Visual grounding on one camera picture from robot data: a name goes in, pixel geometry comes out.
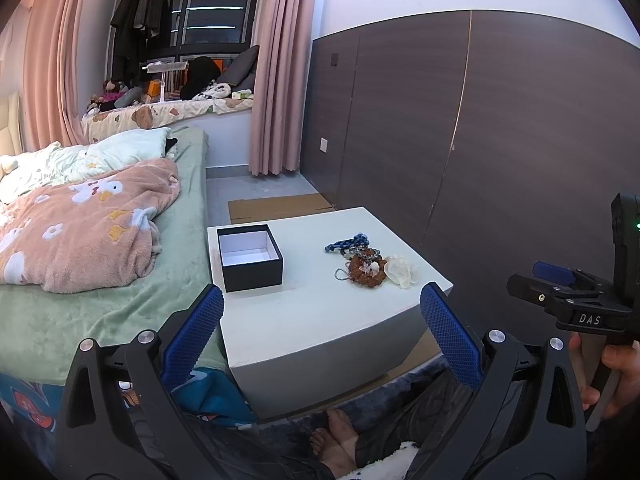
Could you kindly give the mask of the right hand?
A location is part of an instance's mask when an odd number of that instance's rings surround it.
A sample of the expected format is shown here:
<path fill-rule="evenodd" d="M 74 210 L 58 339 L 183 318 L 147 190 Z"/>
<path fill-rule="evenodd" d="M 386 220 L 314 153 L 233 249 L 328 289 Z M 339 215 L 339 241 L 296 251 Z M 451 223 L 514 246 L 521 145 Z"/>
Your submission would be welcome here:
<path fill-rule="evenodd" d="M 582 337 L 578 333 L 570 334 L 568 351 L 582 399 L 582 409 L 587 411 L 600 402 L 601 393 L 587 384 Z M 602 418 L 607 420 L 639 400 L 639 343 L 635 340 L 630 346 L 608 344 L 603 348 L 600 361 L 612 372 L 620 374 L 617 387 L 603 409 Z"/>

